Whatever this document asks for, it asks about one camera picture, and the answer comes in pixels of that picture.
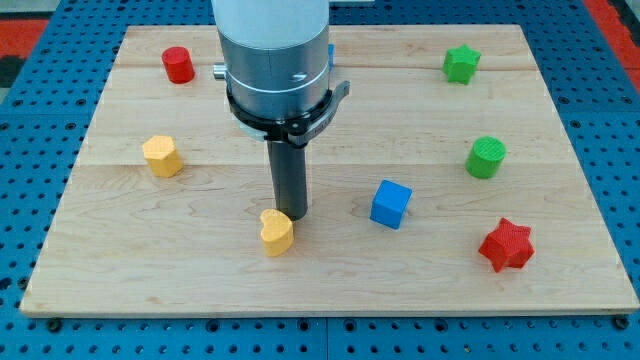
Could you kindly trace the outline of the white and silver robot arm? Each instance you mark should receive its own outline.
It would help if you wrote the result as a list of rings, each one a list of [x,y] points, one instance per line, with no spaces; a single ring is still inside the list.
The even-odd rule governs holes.
[[[329,91],[328,0],[213,0],[229,105],[250,137],[312,112]]]

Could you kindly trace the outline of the blue block behind arm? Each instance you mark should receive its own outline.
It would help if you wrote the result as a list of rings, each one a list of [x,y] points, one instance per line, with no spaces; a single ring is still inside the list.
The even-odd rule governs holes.
[[[334,67],[334,44],[330,43],[328,45],[328,64],[329,64],[329,69],[333,69]]]

